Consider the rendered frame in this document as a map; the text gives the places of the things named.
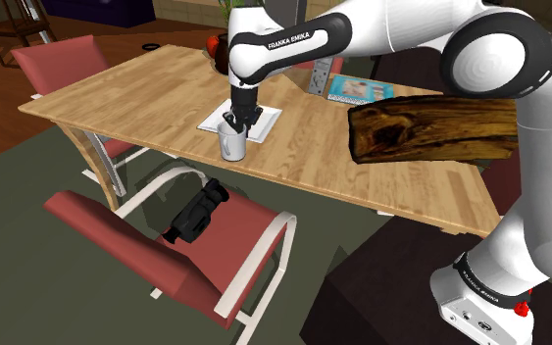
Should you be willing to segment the white square plate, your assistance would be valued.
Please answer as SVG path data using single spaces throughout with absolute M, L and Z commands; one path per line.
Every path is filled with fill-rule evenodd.
M 200 123 L 197 128 L 216 132 L 217 126 L 220 123 L 225 121 L 223 114 L 226 111 L 229 111 L 231 107 L 231 100 L 226 99 L 216 110 L 214 110 L 202 123 Z M 250 128 L 248 134 L 248 141 L 263 143 L 272 127 L 276 123 L 279 115 L 281 114 L 281 109 L 271 108 L 267 106 L 262 106 L 263 112 L 258 118 L 257 122 L 253 124 Z

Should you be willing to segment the dark blue sofa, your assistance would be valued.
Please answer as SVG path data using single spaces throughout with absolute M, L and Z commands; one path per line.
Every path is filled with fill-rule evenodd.
M 156 20 L 152 0 L 40 0 L 51 16 L 134 27 Z

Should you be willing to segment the dark brown wooden block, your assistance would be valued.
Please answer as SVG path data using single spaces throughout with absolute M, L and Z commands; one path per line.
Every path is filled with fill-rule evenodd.
M 399 96 L 348 110 L 357 164 L 507 159 L 518 147 L 509 99 Z

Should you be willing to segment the blue picture book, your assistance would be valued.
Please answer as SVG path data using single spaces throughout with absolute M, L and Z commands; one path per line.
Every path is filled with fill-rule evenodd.
M 327 99 L 359 106 L 393 97 L 391 84 L 338 74 L 332 79 Z

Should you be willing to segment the dark robot stand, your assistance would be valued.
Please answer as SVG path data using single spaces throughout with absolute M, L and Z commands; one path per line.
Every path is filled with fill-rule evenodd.
M 390 219 L 326 276 L 301 338 L 306 345 L 477 345 L 440 317 L 429 278 L 479 241 Z

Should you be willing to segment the red chair with white frame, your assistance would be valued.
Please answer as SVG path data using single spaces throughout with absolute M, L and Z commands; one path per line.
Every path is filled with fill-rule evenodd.
M 40 98 L 110 68 L 92 35 L 15 49 L 12 54 L 36 91 L 31 96 L 32 99 Z M 114 163 L 114 159 L 137 148 L 137 145 L 92 132 L 87 132 L 86 136 L 104 164 L 116 195 L 125 196 L 125 185 L 118 169 L 147 152 L 148 148 L 141 148 Z
M 280 284 L 297 219 L 276 213 L 228 189 L 229 199 L 192 243 L 151 239 L 125 221 L 168 181 L 189 167 L 164 172 L 116 211 L 72 191 L 61 191 L 43 207 L 167 295 L 200 311 L 223 328 L 236 320 L 244 329 L 235 345 L 247 345 Z

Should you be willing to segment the light wooden table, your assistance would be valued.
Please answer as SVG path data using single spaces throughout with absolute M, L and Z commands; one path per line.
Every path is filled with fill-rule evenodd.
M 200 50 L 166 45 L 21 105 L 56 123 L 95 172 L 109 206 L 119 206 L 95 132 L 207 165 L 245 173 L 441 227 L 487 235 L 499 214 L 474 166 L 456 162 L 358 165 L 350 157 L 346 105 L 306 92 L 310 74 L 291 69 L 261 84 L 259 101 L 280 109 L 262 143 L 223 160 L 216 134 L 199 125 L 229 95 Z

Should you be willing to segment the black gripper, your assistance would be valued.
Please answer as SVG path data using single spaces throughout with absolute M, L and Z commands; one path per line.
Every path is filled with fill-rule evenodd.
M 223 114 L 225 122 L 233 129 L 236 129 L 235 122 L 242 122 L 247 131 L 250 131 L 263 112 L 262 108 L 258 106 L 257 98 L 257 87 L 240 88 L 233 86 L 230 97 L 232 112 Z

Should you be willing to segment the dark wooden chair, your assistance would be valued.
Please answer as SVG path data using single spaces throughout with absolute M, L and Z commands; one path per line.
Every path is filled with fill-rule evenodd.
M 1 3 L 7 16 L 6 21 L 0 22 L 1 37 L 16 37 L 23 47 L 29 47 L 27 37 L 37 33 L 46 44 L 58 40 L 38 0 L 1 0 Z M 1 54 L 0 64 L 16 67 L 5 63 Z

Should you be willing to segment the black camcorder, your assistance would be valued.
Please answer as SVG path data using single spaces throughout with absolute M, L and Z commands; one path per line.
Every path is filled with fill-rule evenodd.
M 217 179 L 211 178 L 175 216 L 162 237 L 172 244 L 177 239 L 192 243 L 210 224 L 212 213 L 228 199 L 227 190 Z

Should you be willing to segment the dark vase with green plant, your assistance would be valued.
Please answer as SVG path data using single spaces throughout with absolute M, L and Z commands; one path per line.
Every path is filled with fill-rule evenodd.
M 221 12 L 228 25 L 230 12 L 236 7 L 264 6 L 264 0 L 218 0 Z M 228 75 L 228 32 L 218 36 L 219 43 L 215 50 L 215 68 L 224 75 Z

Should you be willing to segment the grey remote control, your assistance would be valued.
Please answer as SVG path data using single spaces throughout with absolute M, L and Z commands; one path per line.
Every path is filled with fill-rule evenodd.
M 311 78 L 308 85 L 308 92 L 315 95 L 322 95 L 330 75 L 333 58 L 321 58 L 314 61 Z

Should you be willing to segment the white mug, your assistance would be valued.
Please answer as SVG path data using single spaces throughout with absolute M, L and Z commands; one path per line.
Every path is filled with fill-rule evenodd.
M 231 127 L 227 122 L 221 122 L 217 126 L 222 158 L 226 161 L 237 162 L 246 155 L 247 128 L 242 126 L 240 132 Z

